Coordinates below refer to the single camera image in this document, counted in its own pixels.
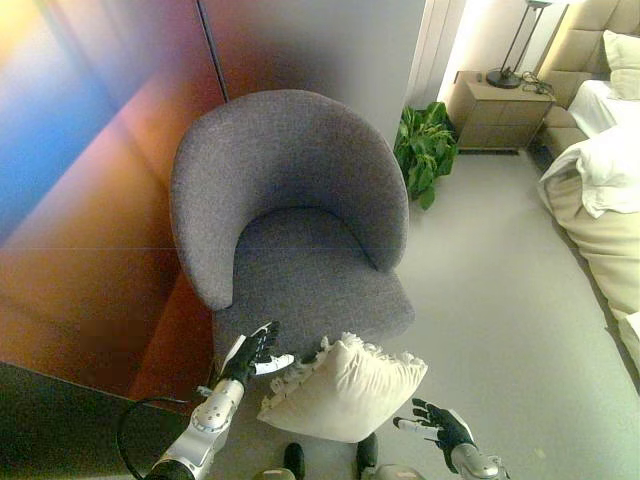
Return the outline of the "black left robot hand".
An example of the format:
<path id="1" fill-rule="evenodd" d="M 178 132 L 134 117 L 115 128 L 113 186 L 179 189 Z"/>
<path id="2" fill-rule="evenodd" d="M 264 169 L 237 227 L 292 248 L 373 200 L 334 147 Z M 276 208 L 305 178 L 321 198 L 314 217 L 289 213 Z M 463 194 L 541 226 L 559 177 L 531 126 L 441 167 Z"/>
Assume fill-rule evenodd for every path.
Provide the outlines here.
<path id="1" fill-rule="evenodd" d="M 219 380 L 236 380 L 243 386 L 251 377 L 282 370 L 295 362 L 295 356 L 285 353 L 274 356 L 270 349 L 275 344 L 280 323 L 268 322 L 252 335 L 240 335 L 227 354 Z"/>

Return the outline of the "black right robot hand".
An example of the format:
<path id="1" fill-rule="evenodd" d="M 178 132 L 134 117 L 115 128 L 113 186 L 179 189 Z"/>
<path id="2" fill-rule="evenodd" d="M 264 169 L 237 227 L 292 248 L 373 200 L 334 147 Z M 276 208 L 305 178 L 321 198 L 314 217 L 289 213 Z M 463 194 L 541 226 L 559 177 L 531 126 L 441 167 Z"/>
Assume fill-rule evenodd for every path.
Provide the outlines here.
<path id="1" fill-rule="evenodd" d="M 452 473 L 459 473 L 453 463 L 452 453 L 461 445 L 475 447 L 471 431 L 453 410 L 442 409 L 420 398 L 413 398 L 412 412 L 417 419 L 393 418 L 396 428 L 411 431 L 432 441 L 443 452 L 447 467 Z"/>

